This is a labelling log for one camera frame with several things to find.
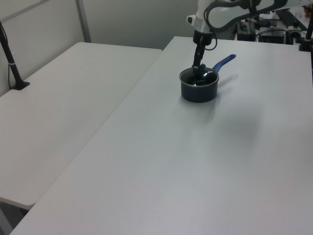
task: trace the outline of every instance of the white wall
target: white wall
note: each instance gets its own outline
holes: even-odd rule
[[[49,0],[4,22],[3,27],[22,79],[84,41],[75,0]],[[0,96],[9,90],[7,66],[0,47]]]
[[[164,49],[174,36],[193,36],[186,16],[198,0],[83,0],[93,43]]]

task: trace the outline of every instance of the black cable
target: black cable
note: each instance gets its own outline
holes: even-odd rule
[[[9,74],[9,76],[8,76],[9,88],[11,90],[12,87],[11,87],[11,84],[10,84],[10,65],[8,65],[8,74]]]
[[[261,33],[256,34],[255,36],[258,37],[258,36],[260,36],[260,35],[262,35],[262,34],[264,34],[264,33],[270,33],[270,32],[275,32],[275,31],[284,31],[285,33],[287,33],[286,30],[280,28],[280,29],[265,30],[265,31],[263,31],[263,32],[261,32]]]
[[[217,47],[217,37],[216,37],[216,34],[215,34],[214,29],[212,28],[212,26],[211,26],[211,24],[210,24],[210,22],[209,22],[209,15],[206,14],[206,13],[207,13],[207,9],[204,11],[203,17],[204,17],[205,22],[206,22],[207,25],[210,27],[210,29],[211,29],[211,31],[212,31],[212,33],[213,33],[213,36],[214,36],[214,38],[215,38],[215,46],[214,46],[213,48],[211,48],[211,49],[206,49],[206,48],[203,47],[202,45],[200,45],[200,47],[201,47],[202,49],[204,49],[204,50],[214,50],[214,49]]]

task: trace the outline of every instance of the gray floor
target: gray floor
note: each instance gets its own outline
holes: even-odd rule
[[[19,207],[0,202],[0,235],[9,235],[27,212]]]

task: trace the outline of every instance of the saucepan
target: saucepan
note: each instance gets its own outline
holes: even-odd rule
[[[232,54],[218,62],[212,69],[201,65],[198,72],[193,73],[189,68],[179,75],[181,95],[186,100],[195,103],[204,103],[213,100],[217,95],[217,84],[220,79],[218,72],[221,67],[236,57]]]

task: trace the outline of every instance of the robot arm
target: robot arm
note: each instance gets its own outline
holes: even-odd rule
[[[187,21],[194,26],[193,41],[197,44],[193,64],[194,73],[197,72],[201,64],[205,46],[210,45],[212,42],[212,30],[222,32],[236,22],[249,17],[272,10],[311,3],[313,3],[313,0],[199,0],[196,15],[187,17]],[[203,17],[205,11],[212,30]]]

